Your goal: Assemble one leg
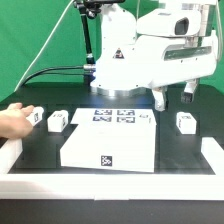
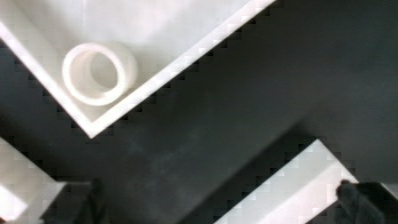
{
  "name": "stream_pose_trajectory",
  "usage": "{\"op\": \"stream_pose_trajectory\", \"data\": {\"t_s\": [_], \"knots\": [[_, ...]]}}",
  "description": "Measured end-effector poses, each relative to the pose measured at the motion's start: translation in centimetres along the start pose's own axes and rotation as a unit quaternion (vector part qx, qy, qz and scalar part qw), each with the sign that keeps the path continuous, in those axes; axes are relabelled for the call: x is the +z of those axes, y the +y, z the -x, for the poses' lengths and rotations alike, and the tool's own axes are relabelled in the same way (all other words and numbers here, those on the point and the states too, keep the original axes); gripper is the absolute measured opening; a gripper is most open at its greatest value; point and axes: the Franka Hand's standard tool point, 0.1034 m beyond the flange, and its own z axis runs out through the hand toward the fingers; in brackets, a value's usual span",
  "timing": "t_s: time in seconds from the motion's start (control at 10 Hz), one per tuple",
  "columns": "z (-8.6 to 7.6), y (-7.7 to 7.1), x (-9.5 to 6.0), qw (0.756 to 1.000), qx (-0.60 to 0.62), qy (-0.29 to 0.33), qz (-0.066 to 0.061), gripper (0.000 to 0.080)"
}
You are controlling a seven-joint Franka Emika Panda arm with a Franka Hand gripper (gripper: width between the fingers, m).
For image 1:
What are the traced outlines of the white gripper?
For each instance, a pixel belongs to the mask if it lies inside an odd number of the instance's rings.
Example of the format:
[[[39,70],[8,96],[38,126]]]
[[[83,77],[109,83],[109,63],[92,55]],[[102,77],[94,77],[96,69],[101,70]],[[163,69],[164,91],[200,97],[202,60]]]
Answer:
[[[162,112],[166,108],[166,88],[161,86],[187,81],[181,102],[192,103],[197,78],[210,76],[216,69],[217,51],[215,34],[203,38],[200,47],[186,47],[185,38],[142,35],[130,51],[120,47],[104,52],[97,61],[94,82],[108,90],[155,88],[155,109]]]

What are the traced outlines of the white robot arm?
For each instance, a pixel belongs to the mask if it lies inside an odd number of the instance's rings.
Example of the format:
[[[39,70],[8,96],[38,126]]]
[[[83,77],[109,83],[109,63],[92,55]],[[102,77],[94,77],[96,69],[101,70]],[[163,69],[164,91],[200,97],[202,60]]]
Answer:
[[[136,18],[117,4],[101,12],[101,56],[91,90],[111,97],[150,89],[155,109],[166,109],[166,91],[184,82],[181,101],[193,101],[199,79],[214,73],[222,55],[218,0],[159,0]]]

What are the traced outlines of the bare human hand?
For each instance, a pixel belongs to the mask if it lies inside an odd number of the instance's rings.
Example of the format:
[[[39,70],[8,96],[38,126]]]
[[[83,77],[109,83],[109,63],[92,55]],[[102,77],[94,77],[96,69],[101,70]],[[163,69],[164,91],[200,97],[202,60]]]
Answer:
[[[33,130],[33,125],[27,120],[33,109],[33,105],[24,107],[21,103],[12,103],[0,111],[0,138],[20,139],[27,136]]]

